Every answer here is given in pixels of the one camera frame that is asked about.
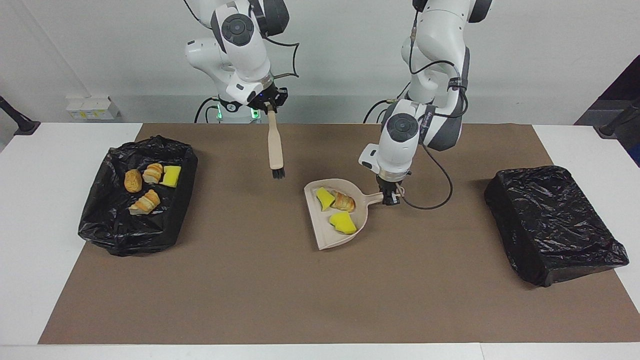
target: yellow sponge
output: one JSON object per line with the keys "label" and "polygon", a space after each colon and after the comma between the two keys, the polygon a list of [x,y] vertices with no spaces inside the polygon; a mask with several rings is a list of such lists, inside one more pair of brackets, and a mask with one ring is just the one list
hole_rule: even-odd
{"label": "yellow sponge", "polygon": [[181,170],[181,167],[165,166],[164,179],[160,184],[175,188],[178,185],[178,177],[180,176],[180,170]]}
{"label": "yellow sponge", "polygon": [[316,190],[316,197],[320,200],[320,204],[322,204],[322,211],[327,210],[335,201],[335,196],[331,195],[325,188]]}
{"label": "yellow sponge", "polygon": [[351,220],[351,216],[349,216],[349,213],[346,211],[341,211],[337,214],[333,214],[329,218],[329,223],[333,225],[336,230],[347,235],[355,234],[355,232],[358,230],[356,229],[356,225]]}

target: white dustpan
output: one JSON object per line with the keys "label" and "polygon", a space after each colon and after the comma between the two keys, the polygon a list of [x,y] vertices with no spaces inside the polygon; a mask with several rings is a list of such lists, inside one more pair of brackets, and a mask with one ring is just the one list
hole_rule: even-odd
{"label": "white dustpan", "polygon": [[[342,234],[329,224],[329,218],[340,210],[329,208],[326,211],[322,211],[322,205],[320,205],[320,201],[316,198],[316,191],[322,187],[328,191],[336,190],[345,195],[349,195],[355,200],[356,208],[350,214],[353,223],[358,229],[355,234]],[[367,223],[369,205],[382,202],[382,193],[364,195],[357,186],[343,179],[318,180],[309,183],[305,186],[305,197],[307,198],[309,215],[311,215],[311,222],[314,226],[316,241],[318,242],[318,249],[320,250],[336,247],[353,239]]]}

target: pastry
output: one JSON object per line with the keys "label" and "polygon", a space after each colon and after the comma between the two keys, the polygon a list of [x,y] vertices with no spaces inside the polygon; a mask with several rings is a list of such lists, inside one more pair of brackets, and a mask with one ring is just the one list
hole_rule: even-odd
{"label": "pastry", "polygon": [[331,195],[330,192],[326,191],[325,188],[320,188],[316,190],[316,197],[320,200],[320,204],[322,205],[322,211],[326,211],[331,204],[335,201],[335,197]]}
{"label": "pastry", "polygon": [[157,184],[162,178],[163,168],[162,165],[155,163],[147,166],[147,169],[142,173],[142,178],[148,184]]}
{"label": "pastry", "polygon": [[356,225],[351,219],[351,216],[346,211],[333,214],[329,218],[329,224],[333,225],[336,230],[347,235],[355,234],[355,232],[358,231],[358,229],[356,229]]}
{"label": "pastry", "polygon": [[129,170],[124,174],[124,188],[130,193],[142,190],[142,177],[137,169]]}
{"label": "pastry", "polygon": [[160,197],[155,191],[149,190],[135,204],[129,207],[129,213],[131,215],[148,215],[158,205],[160,205]]}
{"label": "pastry", "polygon": [[332,191],[331,194],[335,197],[332,208],[348,212],[355,210],[356,202],[352,197],[336,191]]}
{"label": "pastry", "polygon": [[160,185],[175,188],[178,185],[181,167],[167,165],[164,167],[164,179]]}

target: brown mat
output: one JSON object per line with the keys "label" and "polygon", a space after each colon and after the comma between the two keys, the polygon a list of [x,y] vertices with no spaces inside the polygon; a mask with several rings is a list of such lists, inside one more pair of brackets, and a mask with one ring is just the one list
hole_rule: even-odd
{"label": "brown mat", "polygon": [[[483,190],[496,171],[551,164],[531,126],[465,125],[436,154],[456,191],[437,211],[371,208],[352,242],[318,251],[303,196],[314,180],[377,186],[357,164],[378,126],[282,125],[283,181],[266,126],[145,124],[200,158],[178,244],[117,258],[86,245],[43,344],[457,343],[640,341],[640,315],[615,272],[534,288],[504,255]],[[416,155],[408,196],[447,183]]]}

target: wooden brush handle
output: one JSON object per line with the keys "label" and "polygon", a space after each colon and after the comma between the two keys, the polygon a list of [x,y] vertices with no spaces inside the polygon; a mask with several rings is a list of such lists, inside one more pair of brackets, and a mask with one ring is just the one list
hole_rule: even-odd
{"label": "wooden brush handle", "polygon": [[284,168],[284,159],[282,157],[282,142],[280,141],[280,133],[276,125],[276,113],[273,110],[267,112],[269,117],[269,167],[272,170]]}

